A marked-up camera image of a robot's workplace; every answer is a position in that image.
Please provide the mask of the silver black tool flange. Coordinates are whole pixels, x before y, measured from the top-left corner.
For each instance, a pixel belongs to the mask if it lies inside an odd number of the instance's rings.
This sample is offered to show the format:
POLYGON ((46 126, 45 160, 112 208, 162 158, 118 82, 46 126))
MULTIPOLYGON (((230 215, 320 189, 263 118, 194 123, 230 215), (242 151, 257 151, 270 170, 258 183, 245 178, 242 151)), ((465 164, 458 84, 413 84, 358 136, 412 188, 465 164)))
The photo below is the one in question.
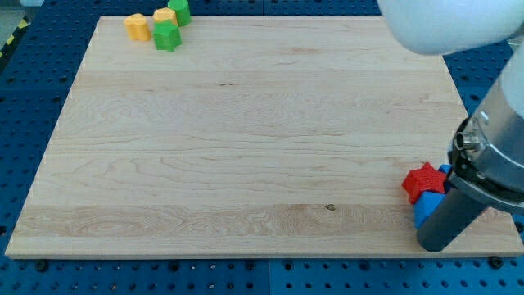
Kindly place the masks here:
POLYGON ((476 202, 523 213, 523 116, 497 79, 459 126, 449 151, 448 181, 476 202))

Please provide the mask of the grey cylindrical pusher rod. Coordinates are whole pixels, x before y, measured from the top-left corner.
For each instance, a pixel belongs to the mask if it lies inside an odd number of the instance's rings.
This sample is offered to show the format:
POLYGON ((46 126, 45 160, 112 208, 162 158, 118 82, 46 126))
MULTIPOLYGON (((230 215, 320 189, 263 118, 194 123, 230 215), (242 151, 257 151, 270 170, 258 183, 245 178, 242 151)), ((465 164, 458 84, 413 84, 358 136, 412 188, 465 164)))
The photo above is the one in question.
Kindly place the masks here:
POLYGON ((486 204, 452 188, 417 230, 419 245, 429 252, 441 252, 486 208, 486 204))

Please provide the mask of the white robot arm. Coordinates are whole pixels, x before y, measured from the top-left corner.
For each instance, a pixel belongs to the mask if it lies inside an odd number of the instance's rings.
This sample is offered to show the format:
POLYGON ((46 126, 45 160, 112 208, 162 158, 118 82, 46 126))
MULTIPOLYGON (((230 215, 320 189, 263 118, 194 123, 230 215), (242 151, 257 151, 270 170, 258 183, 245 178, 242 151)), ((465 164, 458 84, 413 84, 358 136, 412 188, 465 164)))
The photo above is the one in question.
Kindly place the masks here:
MULTIPOLYGON (((523 3, 380 0, 398 42, 422 55, 446 55, 523 33, 523 3)), ((450 189, 417 231, 418 243, 440 252, 486 208, 523 212, 523 50, 510 57, 448 151, 450 189)))

